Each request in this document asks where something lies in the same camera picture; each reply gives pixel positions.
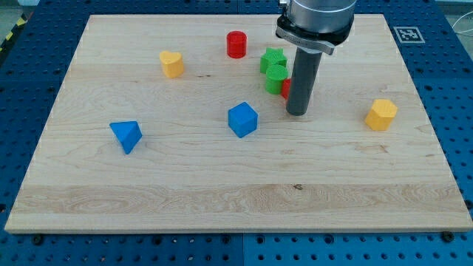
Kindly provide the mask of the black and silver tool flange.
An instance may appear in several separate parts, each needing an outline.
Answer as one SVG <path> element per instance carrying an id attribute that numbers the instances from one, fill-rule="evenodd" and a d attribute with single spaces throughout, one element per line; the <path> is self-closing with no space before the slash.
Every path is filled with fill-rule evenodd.
<path id="1" fill-rule="evenodd" d="M 351 15 L 348 24 L 340 30 L 330 33 L 316 33 L 297 27 L 288 17 L 281 15 L 276 22 L 276 36 L 297 47 L 332 55 L 335 47 L 348 38 L 353 22 L 354 15 Z"/>

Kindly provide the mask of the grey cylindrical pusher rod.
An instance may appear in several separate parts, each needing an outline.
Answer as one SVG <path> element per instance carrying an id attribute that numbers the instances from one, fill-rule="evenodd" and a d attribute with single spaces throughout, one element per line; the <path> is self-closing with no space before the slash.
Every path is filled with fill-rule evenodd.
<path id="1" fill-rule="evenodd" d="M 310 53 L 302 48 L 297 48 L 286 103 L 286 110 L 289 114 L 302 116 L 306 113 L 320 61 L 320 52 Z"/>

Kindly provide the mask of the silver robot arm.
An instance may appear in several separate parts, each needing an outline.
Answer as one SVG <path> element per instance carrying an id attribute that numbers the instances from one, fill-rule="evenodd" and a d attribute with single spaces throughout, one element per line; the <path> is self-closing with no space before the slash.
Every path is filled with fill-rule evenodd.
<path id="1" fill-rule="evenodd" d="M 322 55 L 332 55 L 350 34 L 356 0 L 280 1 L 275 35 L 296 45 L 286 110 L 307 111 Z"/>

